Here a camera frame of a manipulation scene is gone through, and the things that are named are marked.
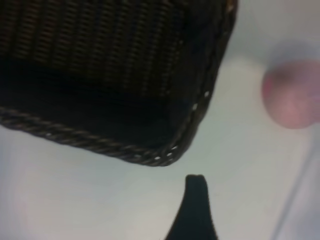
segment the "white background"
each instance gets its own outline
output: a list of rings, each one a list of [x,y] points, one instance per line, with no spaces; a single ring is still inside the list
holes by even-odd
[[[319,0],[242,0],[214,98],[190,150],[150,168],[0,128],[1,240],[163,240],[185,177],[203,174],[221,240],[270,240],[313,143],[260,96],[281,41],[320,43]]]

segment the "wicker basket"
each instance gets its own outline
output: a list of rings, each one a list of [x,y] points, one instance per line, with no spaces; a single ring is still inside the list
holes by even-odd
[[[0,0],[0,124],[167,166],[213,94],[235,0]]]

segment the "light gray floor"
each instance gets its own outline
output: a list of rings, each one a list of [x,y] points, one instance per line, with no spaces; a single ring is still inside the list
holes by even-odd
[[[320,239],[320,127],[314,128],[313,146],[288,198],[274,239]]]

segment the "blurry pink object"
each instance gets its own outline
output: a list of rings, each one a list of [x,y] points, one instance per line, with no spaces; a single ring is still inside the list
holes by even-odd
[[[267,72],[264,104],[278,124],[301,129],[320,123],[320,61],[296,60]]]

